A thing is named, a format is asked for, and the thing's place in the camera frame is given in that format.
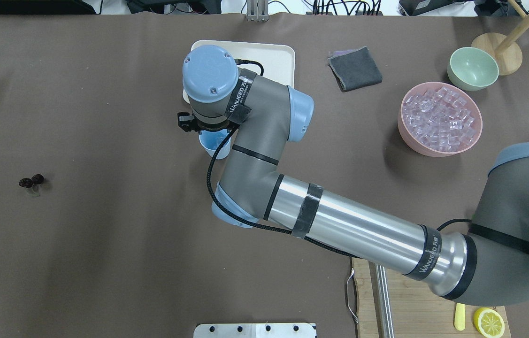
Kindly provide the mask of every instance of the yellow spoon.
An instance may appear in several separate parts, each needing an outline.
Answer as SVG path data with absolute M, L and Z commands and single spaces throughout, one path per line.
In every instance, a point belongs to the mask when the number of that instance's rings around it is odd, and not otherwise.
M 458 331 L 464 330 L 465 314 L 464 304 L 456 303 L 456 310 L 454 310 L 454 327 Z

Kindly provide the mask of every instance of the lemon slice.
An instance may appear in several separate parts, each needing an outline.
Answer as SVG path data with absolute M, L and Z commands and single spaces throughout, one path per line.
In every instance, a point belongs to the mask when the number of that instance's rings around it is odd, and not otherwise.
M 487 338 L 500 338 L 504 334 L 504 320 L 500 313 L 491 308 L 481 307 L 473 315 L 475 328 Z

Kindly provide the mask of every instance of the gray cloth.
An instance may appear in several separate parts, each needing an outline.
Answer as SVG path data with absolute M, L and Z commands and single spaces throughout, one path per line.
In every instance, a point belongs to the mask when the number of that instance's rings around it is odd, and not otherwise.
M 383 80 L 366 46 L 343 55 L 331 56 L 329 66 L 344 91 L 378 84 Z

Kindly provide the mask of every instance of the metal handle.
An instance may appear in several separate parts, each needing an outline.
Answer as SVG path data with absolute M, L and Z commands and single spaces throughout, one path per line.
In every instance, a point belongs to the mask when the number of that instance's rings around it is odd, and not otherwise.
M 376 308 L 379 314 L 379 324 L 381 326 L 380 337 L 394 338 L 393 321 L 391 321 L 391 306 L 389 304 L 389 288 L 387 287 L 385 267 L 374 264 L 374 268 L 375 278 L 373 281 L 376 282 Z
M 350 298 L 348 297 L 348 285 L 350 284 L 350 279 L 354 278 L 354 268 L 350 270 L 350 275 L 348 276 L 348 279 L 345 281 L 345 295 L 346 295 L 346 303 L 348 304 L 348 310 L 350 313 L 352 313 L 352 317 L 354 317 L 354 323 L 358 324 L 358 316 L 356 316 L 356 313 L 352 311 L 352 308 L 350 307 Z

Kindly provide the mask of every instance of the silver arm segment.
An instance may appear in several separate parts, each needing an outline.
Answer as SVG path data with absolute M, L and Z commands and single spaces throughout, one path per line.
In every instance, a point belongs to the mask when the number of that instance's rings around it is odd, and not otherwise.
M 308 184 L 285 176 L 275 194 L 268 220 L 292 229 L 307 196 Z M 423 278 L 438 296 L 452 291 L 461 279 L 467 260 L 463 235 L 438 236 L 437 257 L 433 240 L 426 240 L 423 226 L 401 220 L 332 192 L 324 191 L 307 234 L 333 248 L 383 265 L 409 277 Z

